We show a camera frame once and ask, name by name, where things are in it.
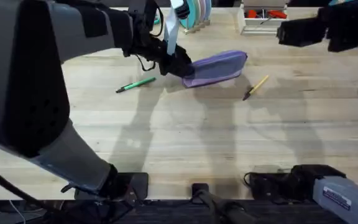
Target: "wooden table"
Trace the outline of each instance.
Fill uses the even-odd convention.
[[[245,172],[329,164],[358,184],[358,49],[329,53],[327,44],[278,45],[274,36],[240,36],[236,9],[214,9],[211,26],[179,36],[193,60],[238,49],[242,75],[185,89],[172,75],[144,73],[135,57],[112,49],[63,65],[78,132],[121,172],[148,172],[149,198],[186,198],[207,182],[226,198],[249,198]],[[270,78],[251,98],[248,84]],[[157,81],[116,94],[145,77]],[[66,182],[0,151],[0,173],[43,199]],[[16,198],[0,187],[0,199]]]

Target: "cable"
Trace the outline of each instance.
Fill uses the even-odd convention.
[[[162,14],[160,6],[158,6],[158,4],[156,2],[155,2],[155,4],[157,5],[158,13],[160,14],[161,28],[160,28],[160,32],[158,34],[152,34],[152,36],[153,37],[158,37],[159,35],[162,34],[162,29],[164,28],[164,15]]]
[[[248,172],[248,173],[244,174],[244,177],[242,178],[243,181],[244,181],[244,184],[245,184],[248,188],[251,188],[251,185],[250,185],[250,183],[248,183],[248,181],[246,180],[246,178],[247,178],[247,176],[248,176],[249,174],[251,174],[251,173],[253,173],[253,172]]]
[[[146,69],[146,68],[144,67],[143,62],[142,62],[142,60],[140,59],[140,57],[139,57],[137,54],[135,54],[135,56],[136,56],[137,59],[140,61],[140,64],[142,65],[142,70],[143,70],[143,72],[148,72],[148,71],[150,71],[150,70],[152,70],[152,69],[155,68],[155,62],[153,62],[153,66],[151,66],[150,68]]]
[[[35,199],[32,196],[30,196],[30,195],[26,194],[25,192],[23,192],[21,189],[18,189],[15,185],[11,184],[9,181],[7,181],[5,178],[3,178],[1,175],[0,175],[0,186],[4,187],[6,190],[12,192],[14,195],[22,198],[23,200],[25,200],[25,201],[27,201],[27,202],[29,202],[29,203],[37,206],[37,207],[46,209],[48,212],[56,213],[57,215],[70,218],[73,221],[76,221],[78,223],[89,224],[89,223],[83,222],[81,220],[77,220],[75,217],[73,217],[71,215],[64,214],[60,210],[58,210],[58,209],[56,209],[54,207],[51,207],[51,206],[49,206],[49,205],[47,205],[47,204],[45,204],[43,202],[38,201],[37,199]]]
[[[18,209],[16,208],[16,206],[13,204],[12,200],[9,200],[9,203],[12,205],[12,208],[13,208],[14,210],[16,210],[17,213],[22,217],[22,219],[23,219],[23,224],[25,224],[25,218],[24,218],[24,216],[21,214],[21,212],[19,212],[19,210],[18,210]]]

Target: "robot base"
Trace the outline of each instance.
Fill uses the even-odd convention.
[[[145,200],[147,198],[147,191],[149,188],[149,175],[143,172],[128,172],[118,173],[116,177],[117,194],[114,201],[128,200],[130,195],[135,195],[136,200]],[[100,200],[95,195],[88,194],[76,189],[74,198],[76,200]]]

